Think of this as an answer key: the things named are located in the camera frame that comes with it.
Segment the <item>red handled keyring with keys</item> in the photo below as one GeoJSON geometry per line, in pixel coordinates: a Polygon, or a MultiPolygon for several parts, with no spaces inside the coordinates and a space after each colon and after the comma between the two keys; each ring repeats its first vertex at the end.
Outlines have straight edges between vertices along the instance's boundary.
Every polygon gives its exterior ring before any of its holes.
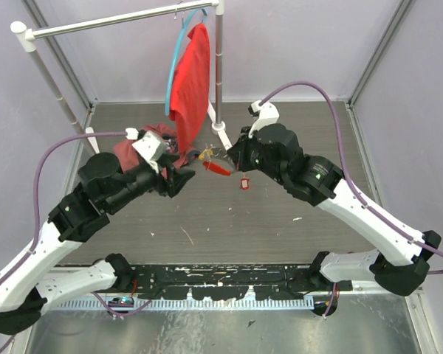
{"type": "Polygon", "coordinates": [[[206,170],[220,176],[233,176],[240,173],[238,165],[228,156],[222,147],[207,147],[199,154],[199,160],[206,170]]]}

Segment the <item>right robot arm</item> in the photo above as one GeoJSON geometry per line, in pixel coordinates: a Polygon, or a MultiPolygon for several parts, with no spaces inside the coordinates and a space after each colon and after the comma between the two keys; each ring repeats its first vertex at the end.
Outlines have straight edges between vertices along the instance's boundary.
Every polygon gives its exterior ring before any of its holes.
{"type": "Polygon", "coordinates": [[[352,192],[343,171],[322,156],[305,154],[296,134],[275,123],[250,133],[241,129],[227,155],[241,172],[258,170],[280,184],[293,198],[340,219],[362,235],[374,249],[338,254],[321,251],[309,267],[313,288],[324,291],[342,281],[375,281],[400,296],[412,294],[424,281],[431,251],[441,237],[420,232],[390,214],[384,223],[370,210],[375,203],[360,191],[352,192]]]}

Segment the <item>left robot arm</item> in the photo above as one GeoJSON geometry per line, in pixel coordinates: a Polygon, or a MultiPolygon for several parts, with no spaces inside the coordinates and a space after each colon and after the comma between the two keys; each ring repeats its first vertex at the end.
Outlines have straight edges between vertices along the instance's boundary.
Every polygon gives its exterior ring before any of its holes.
{"type": "Polygon", "coordinates": [[[121,254],[61,278],[45,275],[134,199],[147,192],[176,196],[195,175],[189,168],[175,167],[176,159],[165,153],[154,164],[142,162],[124,172],[113,153],[91,157],[78,171],[78,185],[49,213],[38,240],[17,256],[18,269],[0,280],[0,334],[20,333],[55,306],[89,292],[127,291],[135,275],[121,254]]]}

